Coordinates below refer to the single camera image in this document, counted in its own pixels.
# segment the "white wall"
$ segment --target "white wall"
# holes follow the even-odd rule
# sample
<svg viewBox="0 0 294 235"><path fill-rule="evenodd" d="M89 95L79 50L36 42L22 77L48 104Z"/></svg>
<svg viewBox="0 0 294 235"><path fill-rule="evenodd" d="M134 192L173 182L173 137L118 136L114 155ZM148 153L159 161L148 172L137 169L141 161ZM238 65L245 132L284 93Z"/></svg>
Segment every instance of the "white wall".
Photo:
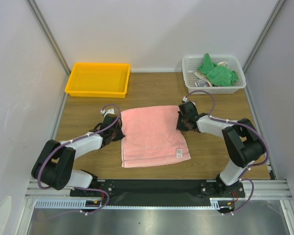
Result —
<svg viewBox="0 0 294 235"><path fill-rule="evenodd" d="M0 0L0 203L11 235L39 153L50 138L65 73L25 0Z"/></svg>
<svg viewBox="0 0 294 235"><path fill-rule="evenodd" d="M286 2L246 78L275 173L287 179L294 198L294 0Z"/></svg>
<svg viewBox="0 0 294 235"><path fill-rule="evenodd" d="M178 71L185 55L234 54L243 65L277 0L36 0L75 62Z"/></svg>

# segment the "wooden tabletop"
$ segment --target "wooden tabletop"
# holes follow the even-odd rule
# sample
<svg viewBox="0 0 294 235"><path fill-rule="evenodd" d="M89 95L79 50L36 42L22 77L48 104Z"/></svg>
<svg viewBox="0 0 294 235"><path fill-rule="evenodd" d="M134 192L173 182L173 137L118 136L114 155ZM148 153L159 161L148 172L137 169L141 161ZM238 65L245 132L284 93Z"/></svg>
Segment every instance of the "wooden tabletop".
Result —
<svg viewBox="0 0 294 235"><path fill-rule="evenodd" d="M84 135L102 122L101 108L115 103L121 110L159 106L179 105L188 93L182 73L132 73L126 98L95 98L68 96L60 122L57 140L64 141ZM212 106L208 95L192 95L199 113L209 112ZM247 98L243 89L234 94L215 95L217 105L213 116L240 120L252 120ZM183 132L191 160L178 164L122 168L121 142L113 142L103 149L90 152L74 163L74 169L89 171L105 179L214 179L229 161L224 140L211 134ZM268 179L266 165L254 167L245 174L250 179Z"/></svg>

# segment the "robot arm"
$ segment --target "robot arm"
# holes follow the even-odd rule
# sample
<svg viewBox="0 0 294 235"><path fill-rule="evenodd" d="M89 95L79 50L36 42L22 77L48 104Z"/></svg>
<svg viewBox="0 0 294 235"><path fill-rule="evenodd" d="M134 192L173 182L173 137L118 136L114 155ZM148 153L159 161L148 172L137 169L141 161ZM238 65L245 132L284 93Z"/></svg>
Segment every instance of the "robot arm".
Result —
<svg viewBox="0 0 294 235"><path fill-rule="evenodd" d="M100 127L99 130L103 130L105 127L111 125L117 118L113 109L101 113L104 116L103 123L99 123L93 130L74 139L74 141L48 141L32 169L32 177L35 179L38 178L41 166L55 148L59 147L61 144L71 142L55 152L53 157L47 162L42 171L41 182L56 190L61 190L64 187L88 188L93 179L93 175L85 171L73 170L74 160L90 151L105 147L111 141L119 141L124 137L121 130L121 119L107 130L99 134L94 134L94 132L98 131L97 128Z"/></svg>
<svg viewBox="0 0 294 235"><path fill-rule="evenodd" d="M198 114L195 104L191 101L183 102L179 105L179 109L178 130L209 133L224 139L230 161L217 176L217 182L219 181L224 187L237 183L246 167L265 153L263 143L247 128L211 120L206 113ZM237 122L254 129L250 120L246 118Z"/></svg>

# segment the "gray floor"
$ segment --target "gray floor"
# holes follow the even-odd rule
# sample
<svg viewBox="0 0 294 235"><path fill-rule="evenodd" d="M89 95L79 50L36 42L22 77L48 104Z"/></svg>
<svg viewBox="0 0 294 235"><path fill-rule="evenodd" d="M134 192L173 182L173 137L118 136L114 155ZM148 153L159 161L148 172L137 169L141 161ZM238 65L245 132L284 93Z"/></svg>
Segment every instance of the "gray floor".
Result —
<svg viewBox="0 0 294 235"><path fill-rule="evenodd" d="M198 210L102 210L88 216L73 212L44 221L64 211L35 209L27 235L289 234L279 201L251 201L234 216Z"/></svg>

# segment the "green cloth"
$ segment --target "green cloth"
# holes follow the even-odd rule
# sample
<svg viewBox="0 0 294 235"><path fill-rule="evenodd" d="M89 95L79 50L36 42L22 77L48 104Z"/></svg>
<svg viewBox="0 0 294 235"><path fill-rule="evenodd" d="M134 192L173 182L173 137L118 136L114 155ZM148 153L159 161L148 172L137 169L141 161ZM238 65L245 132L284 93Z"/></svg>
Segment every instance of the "green cloth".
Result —
<svg viewBox="0 0 294 235"><path fill-rule="evenodd" d="M209 54L205 54L204 63L198 67L198 70L216 86L232 87L239 80L236 72L231 71L228 67L213 63Z"/></svg>

